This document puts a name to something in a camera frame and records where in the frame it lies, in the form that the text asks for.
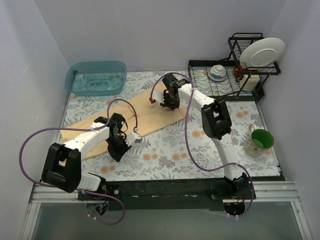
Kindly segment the floral table mat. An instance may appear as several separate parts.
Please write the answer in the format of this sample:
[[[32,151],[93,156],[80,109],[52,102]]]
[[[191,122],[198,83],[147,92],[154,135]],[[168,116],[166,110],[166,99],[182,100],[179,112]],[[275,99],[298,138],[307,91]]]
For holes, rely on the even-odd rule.
[[[121,99],[131,101],[135,96],[151,88],[163,73],[161,71],[129,71],[122,92],[115,96],[76,96],[71,94],[66,108],[64,126],[106,111],[107,106],[115,107]],[[278,177],[279,163],[271,150],[261,157],[248,156],[243,142],[251,124],[264,126],[258,107],[253,101],[227,102],[232,120],[231,139],[237,162],[243,165],[252,177]],[[178,121],[159,131],[151,133],[134,145],[121,159],[113,160],[108,153],[86,159],[82,169],[106,178],[109,181],[140,181],[166,179],[221,178],[222,169],[213,172],[202,171],[192,162],[185,142],[185,120]],[[189,110],[187,137],[191,154],[205,169],[220,167],[222,162],[214,143],[205,135],[201,114]]]

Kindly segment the black base bar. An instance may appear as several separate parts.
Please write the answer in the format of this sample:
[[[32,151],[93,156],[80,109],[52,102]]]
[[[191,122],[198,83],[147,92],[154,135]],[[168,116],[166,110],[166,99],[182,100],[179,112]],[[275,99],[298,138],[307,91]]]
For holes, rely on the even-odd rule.
[[[127,210],[208,209],[223,211],[224,200],[256,198],[249,184],[232,192],[223,178],[107,181],[98,190],[121,200]]]

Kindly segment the aluminium frame rail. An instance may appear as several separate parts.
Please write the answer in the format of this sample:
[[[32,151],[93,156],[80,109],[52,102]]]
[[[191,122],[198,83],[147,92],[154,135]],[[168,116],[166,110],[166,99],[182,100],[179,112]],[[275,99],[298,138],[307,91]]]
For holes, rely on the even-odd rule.
[[[301,236],[311,240],[301,198],[293,181],[257,181],[254,183],[256,202],[290,202]],[[22,239],[30,239],[35,227],[41,203],[78,203],[78,192],[66,193],[58,188],[34,186],[30,195],[27,217],[22,230]]]

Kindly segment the cream ceramic cup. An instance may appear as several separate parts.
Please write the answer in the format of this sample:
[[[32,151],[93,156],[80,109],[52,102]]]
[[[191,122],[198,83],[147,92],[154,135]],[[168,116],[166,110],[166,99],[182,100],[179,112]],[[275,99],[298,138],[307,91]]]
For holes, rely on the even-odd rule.
[[[239,82],[239,87],[242,88],[243,91],[245,92],[252,92],[255,87],[257,86],[258,82],[260,81],[259,75],[252,74],[248,80],[248,75],[244,74],[243,78]]]

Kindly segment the teal plastic basin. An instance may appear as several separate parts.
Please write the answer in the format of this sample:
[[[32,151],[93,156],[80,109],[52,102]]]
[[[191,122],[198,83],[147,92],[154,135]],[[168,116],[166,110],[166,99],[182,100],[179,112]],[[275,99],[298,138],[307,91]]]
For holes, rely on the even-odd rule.
[[[114,96],[122,92],[127,66],[121,61],[89,61],[73,65],[65,89],[80,97]]]

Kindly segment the white ceramic plate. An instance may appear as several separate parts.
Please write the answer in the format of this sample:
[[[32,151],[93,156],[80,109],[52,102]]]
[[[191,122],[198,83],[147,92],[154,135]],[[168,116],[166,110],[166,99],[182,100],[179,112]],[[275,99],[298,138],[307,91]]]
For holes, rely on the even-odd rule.
[[[284,41],[276,37],[258,40],[242,52],[239,63],[243,68],[267,67],[282,57],[285,47]]]

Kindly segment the green cup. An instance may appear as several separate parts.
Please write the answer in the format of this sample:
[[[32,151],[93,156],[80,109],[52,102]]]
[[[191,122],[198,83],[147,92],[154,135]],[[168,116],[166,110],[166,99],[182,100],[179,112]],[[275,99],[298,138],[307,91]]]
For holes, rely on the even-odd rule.
[[[274,137],[269,131],[250,124],[248,137],[243,143],[243,150],[250,157],[258,158],[271,149],[274,143]]]

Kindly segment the red mug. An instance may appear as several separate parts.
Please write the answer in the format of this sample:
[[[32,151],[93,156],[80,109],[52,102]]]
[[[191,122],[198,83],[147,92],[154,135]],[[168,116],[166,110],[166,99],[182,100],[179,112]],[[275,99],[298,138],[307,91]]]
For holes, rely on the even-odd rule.
[[[239,64],[238,66],[235,66],[232,71],[233,76],[238,80],[241,80],[244,77],[244,75],[247,73],[248,73],[248,70],[244,68],[241,64]]]

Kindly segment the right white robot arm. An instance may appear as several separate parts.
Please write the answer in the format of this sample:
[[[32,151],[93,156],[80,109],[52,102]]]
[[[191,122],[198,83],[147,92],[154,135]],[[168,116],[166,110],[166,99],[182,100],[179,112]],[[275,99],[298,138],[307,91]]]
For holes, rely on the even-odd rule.
[[[149,98],[151,103],[159,102],[162,107],[175,110],[179,108],[180,100],[187,102],[184,138],[187,152],[193,164],[204,172],[215,172],[223,169],[227,195],[232,199],[244,195],[249,186],[252,185],[252,180],[248,171],[237,163],[237,155],[231,136],[232,121],[226,102],[206,96],[194,87],[190,79],[178,72],[167,73],[161,76],[157,82],[162,82],[165,90],[155,92],[155,87],[153,87]],[[193,158],[188,141],[190,107],[196,108],[201,113],[203,131],[217,148],[222,166],[206,169]]]

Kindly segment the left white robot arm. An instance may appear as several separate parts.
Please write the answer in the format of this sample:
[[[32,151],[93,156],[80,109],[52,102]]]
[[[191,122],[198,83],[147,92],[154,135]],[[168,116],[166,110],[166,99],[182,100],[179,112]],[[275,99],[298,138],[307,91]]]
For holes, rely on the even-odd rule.
[[[83,173],[82,160],[97,145],[106,142],[109,155],[119,162],[132,145],[141,139],[135,131],[121,135],[124,124],[125,118],[121,114],[114,113],[111,119],[100,116],[93,121],[89,131],[64,144],[53,143],[44,163],[42,182],[67,193],[88,190],[95,200],[103,199],[107,193],[102,184],[103,178],[92,173]]]

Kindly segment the blue patterned white bowl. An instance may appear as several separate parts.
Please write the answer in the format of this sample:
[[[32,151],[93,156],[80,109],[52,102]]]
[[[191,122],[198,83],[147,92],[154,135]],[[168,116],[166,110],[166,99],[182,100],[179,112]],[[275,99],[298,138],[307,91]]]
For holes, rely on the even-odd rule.
[[[216,64],[208,71],[208,77],[215,82],[222,82],[227,77],[227,70],[224,66]]]

